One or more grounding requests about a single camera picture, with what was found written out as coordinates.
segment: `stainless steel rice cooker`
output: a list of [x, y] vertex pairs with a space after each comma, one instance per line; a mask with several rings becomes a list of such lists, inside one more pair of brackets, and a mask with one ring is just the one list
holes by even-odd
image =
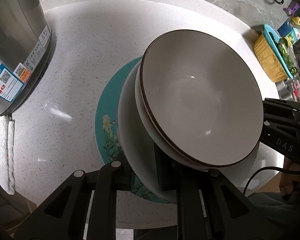
[[0, 115], [14, 111], [35, 85], [51, 37], [39, 0], [0, 0]]

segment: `green vegetable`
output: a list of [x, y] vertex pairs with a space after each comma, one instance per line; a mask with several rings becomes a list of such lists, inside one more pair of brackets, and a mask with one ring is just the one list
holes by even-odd
[[291, 59], [291, 56], [289, 55], [288, 51], [288, 42], [286, 39], [281, 38], [278, 42], [275, 41], [274, 36], [272, 33], [269, 33], [272, 40], [274, 41], [274, 44], [276, 45], [277, 49], [279, 50], [279, 53], [286, 64], [288, 70], [292, 75], [295, 75], [298, 73], [298, 70], [295, 68], [294, 63]]

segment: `blue label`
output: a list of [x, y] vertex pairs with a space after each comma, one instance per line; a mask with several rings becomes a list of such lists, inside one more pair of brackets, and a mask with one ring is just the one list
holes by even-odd
[[23, 90], [24, 84], [5, 65], [0, 65], [0, 97], [12, 102]]

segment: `white towel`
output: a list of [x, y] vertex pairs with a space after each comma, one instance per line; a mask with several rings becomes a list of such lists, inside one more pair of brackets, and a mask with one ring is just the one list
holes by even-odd
[[14, 122], [8, 116], [0, 116], [0, 186], [14, 194], [13, 177]]

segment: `round placemat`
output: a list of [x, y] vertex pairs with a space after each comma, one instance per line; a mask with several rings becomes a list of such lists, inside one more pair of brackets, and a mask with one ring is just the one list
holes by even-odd
[[[135, 58], [121, 67], [108, 81], [98, 101], [94, 128], [98, 150], [105, 164], [115, 161], [122, 150], [116, 125], [118, 102], [127, 76], [140, 60], [141, 57]], [[152, 202], [168, 203], [147, 189], [137, 176], [131, 192]]]

